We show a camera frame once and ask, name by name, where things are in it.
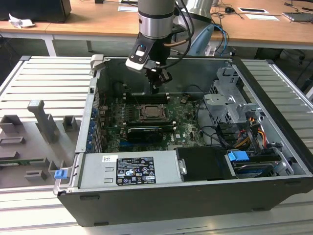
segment computer case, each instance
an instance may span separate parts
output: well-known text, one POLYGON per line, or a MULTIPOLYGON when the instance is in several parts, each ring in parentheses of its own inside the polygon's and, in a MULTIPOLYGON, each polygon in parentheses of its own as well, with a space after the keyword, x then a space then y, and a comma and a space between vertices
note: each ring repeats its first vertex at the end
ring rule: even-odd
POLYGON ((0 0, 0 20, 19 19, 64 23, 71 12, 69 0, 0 0))

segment wooden desk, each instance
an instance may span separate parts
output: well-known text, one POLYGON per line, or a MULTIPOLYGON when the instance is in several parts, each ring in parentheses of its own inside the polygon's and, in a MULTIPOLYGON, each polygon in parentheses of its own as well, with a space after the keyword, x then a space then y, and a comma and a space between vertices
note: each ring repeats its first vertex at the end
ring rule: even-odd
POLYGON ((137 12, 117 11, 120 4, 117 0, 114 1, 116 3, 95 4, 94 0, 71 0, 72 12, 66 23, 51 23, 46 33, 137 37, 139 31, 137 12))
MULTIPOLYGON (((264 8, 270 14, 295 12, 295 9, 284 6, 288 0, 223 0, 231 4, 237 13, 238 7, 264 8)), ((302 7, 313 8, 312 3, 294 1, 300 11, 302 7)), ((95 4, 93 0, 71 0, 72 12, 66 23, 35 23, 27 29, 17 29, 8 22, 0 22, 0 33, 3 37, 39 38, 46 43, 50 56, 56 56, 53 40, 84 40, 134 42, 138 34, 138 15, 136 12, 117 11, 119 3, 105 2, 95 4)), ((224 13, 225 6, 213 7, 211 13, 224 13)), ((271 47, 313 49, 313 25, 310 23, 290 23, 285 16, 276 16, 279 21, 250 20, 247 16, 225 15, 222 25, 229 34, 229 46, 238 47, 271 47)), ((210 45, 216 46, 221 41, 220 32, 213 33, 210 45)))
MULTIPOLYGON (((285 6, 288 0, 224 0, 223 3, 231 4, 237 13, 242 13, 238 7, 262 8, 272 15, 281 15, 282 12, 295 12, 295 9, 285 6)), ((300 11, 302 7, 313 8, 309 2, 294 1, 294 7, 300 11)), ((225 6, 213 7, 211 12, 224 13, 225 6)), ((250 20, 247 16, 225 15, 222 25, 228 32, 230 46, 240 47, 276 47, 276 48, 310 48, 313 49, 313 24, 290 23, 285 16, 275 16, 279 21, 250 20)), ((220 20, 213 15, 213 20, 219 24, 220 20)), ((221 40, 221 33, 214 32, 212 41, 221 40)))

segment power supply label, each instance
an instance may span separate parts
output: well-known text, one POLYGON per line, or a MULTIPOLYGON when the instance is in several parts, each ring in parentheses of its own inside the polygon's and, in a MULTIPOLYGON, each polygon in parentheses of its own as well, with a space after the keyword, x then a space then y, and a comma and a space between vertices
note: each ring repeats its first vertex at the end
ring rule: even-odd
POLYGON ((153 157, 117 159, 116 184, 118 186, 155 183, 156 173, 153 157))

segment aluminum profile table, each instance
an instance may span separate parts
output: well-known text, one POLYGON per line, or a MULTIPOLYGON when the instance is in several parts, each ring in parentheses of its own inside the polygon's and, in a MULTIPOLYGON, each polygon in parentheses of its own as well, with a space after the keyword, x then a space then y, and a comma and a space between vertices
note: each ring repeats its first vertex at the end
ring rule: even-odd
POLYGON ((66 115, 81 119, 92 78, 90 58, 32 56, 19 61, 0 87, 0 119, 16 114, 21 121, 35 121, 27 110, 32 99, 44 100, 54 120, 66 115))
MULTIPOLYGON (((45 97, 47 102, 55 101, 49 106, 51 110, 57 110, 60 106, 63 108, 67 106, 64 110, 83 109, 83 104, 72 103, 69 105, 68 102, 84 100, 82 97, 87 94, 87 91, 84 90, 87 86, 82 81, 90 80, 91 76, 89 76, 87 66, 82 66, 80 69, 77 67, 79 64, 88 65, 89 60, 90 58, 85 57, 31 57, 29 61, 19 62, 0 89, 0 91, 4 91, 0 92, 0 104, 4 105, 7 101, 15 102, 15 104, 12 105, 12 109, 7 106, 1 108, 1 112, 3 110, 6 112, 8 112, 7 110, 23 110, 21 104, 26 99, 23 96, 29 99, 45 97), (36 88, 47 87, 43 81, 47 82, 50 88, 54 87, 51 90, 54 95, 44 92, 34 93, 32 89, 39 91, 40 89, 36 88), (82 88, 83 91, 78 92, 77 88, 82 88)), ((304 95, 275 65, 270 65, 265 61, 251 60, 244 60, 244 63, 286 118, 301 115, 312 120, 311 104, 303 100, 304 95)), ((23 119, 32 120, 33 117, 24 115, 23 119)), ((300 135, 303 129, 310 128, 305 125, 309 120, 298 122, 288 119, 300 135)), ((235 200, 236 196, 230 195, 229 197, 230 200, 235 200)), ((138 212, 152 212, 142 210, 143 208, 138 208, 138 212)), ((313 191, 294 195, 270 211, 83 228, 77 225, 75 219, 52 193, 52 186, 0 189, 0 218, 0 232, 8 232, 9 235, 41 235, 59 232, 87 235, 312 234, 313 191)))

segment floor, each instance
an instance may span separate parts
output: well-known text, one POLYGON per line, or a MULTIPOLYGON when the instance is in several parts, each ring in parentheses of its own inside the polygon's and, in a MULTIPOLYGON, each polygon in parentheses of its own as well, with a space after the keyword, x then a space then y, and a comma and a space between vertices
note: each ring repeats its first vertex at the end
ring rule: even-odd
MULTIPOLYGON (((93 54, 104 54, 107 56, 127 56, 132 48, 132 43, 117 43, 117 42, 92 42, 93 53, 88 52, 85 41, 66 41, 57 40, 55 43, 56 51, 59 56, 91 56, 93 54)), ((256 48, 236 47, 235 54, 240 58, 253 59, 257 51, 256 48)), ((267 51, 268 57, 271 56, 271 51, 267 51)), ((286 50, 281 53, 281 57, 275 61, 276 65, 295 82, 307 66, 310 60, 313 59, 313 51, 304 51, 305 60, 303 64, 299 64, 299 52, 295 50, 286 50)), ((43 40, 35 39, 6 39, 0 47, 0 83, 8 76, 12 68, 18 62, 22 55, 37 55, 48 56, 48 51, 43 40)), ((303 73, 297 86, 301 87, 313 74, 313 63, 303 73)))

